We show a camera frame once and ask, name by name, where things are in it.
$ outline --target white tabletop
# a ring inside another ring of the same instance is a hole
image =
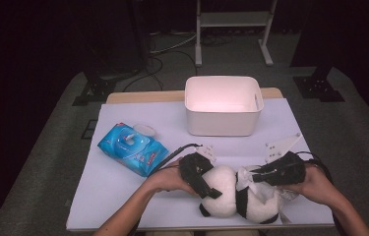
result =
[[[265,143],[301,133],[284,98],[265,99],[254,134],[249,137],[195,137],[186,130],[185,106],[182,101],[103,104],[92,137],[87,163],[67,220],[72,231],[95,230],[118,210],[145,178],[137,175],[105,155],[98,142],[117,123],[133,126],[149,125],[156,129],[155,138],[170,152],[190,143],[212,145],[217,161],[214,165],[240,166],[265,164]],[[304,139],[292,151],[308,151]],[[188,148],[181,153],[194,152]],[[304,159],[311,156],[302,155]],[[291,221],[279,219],[269,225],[254,224],[238,214],[230,218],[203,217],[199,212],[200,198],[185,192],[162,192],[150,201],[139,229],[209,229],[264,228],[289,226],[332,226],[332,213],[326,206],[308,201],[302,196],[284,202],[282,212]]]

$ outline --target panda ear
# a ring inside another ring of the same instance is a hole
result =
[[[205,209],[205,207],[204,207],[202,204],[200,204],[199,209],[200,209],[200,212],[202,213],[202,215],[203,215],[204,217],[209,217],[209,216],[211,216],[211,215],[209,214],[209,212]]]

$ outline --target black and white plush toy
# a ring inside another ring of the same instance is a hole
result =
[[[211,187],[222,192],[216,199],[202,199],[203,216],[229,217],[239,213],[254,223],[272,223],[282,208],[282,198],[294,198],[266,182],[255,183],[252,172],[259,166],[241,167],[236,172],[229,166],[218,166],[202,177]]]

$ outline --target hand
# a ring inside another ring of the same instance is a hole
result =
[[[329,207],[335,204],[342,196],[326,177],[325,173],[312,164],[306,164],[306,177],[303,183],[278,187],[296,192],[310,201]]]
[[[157,189],[158,192],[184,190],[191,195],[197,195],[193,188],[181,178],[178,167],[179,160],[177,159],[158,170],[145,181],[145,184],[151,185],[151,188]]]

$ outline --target person's left hand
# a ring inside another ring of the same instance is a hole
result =
[[[158,191],[184,190],[191,195],[197,195],[191,186],[186,183],[180,174],[179,160],[169,163],[166,167],[158,170],[150,176],[146,182]]]

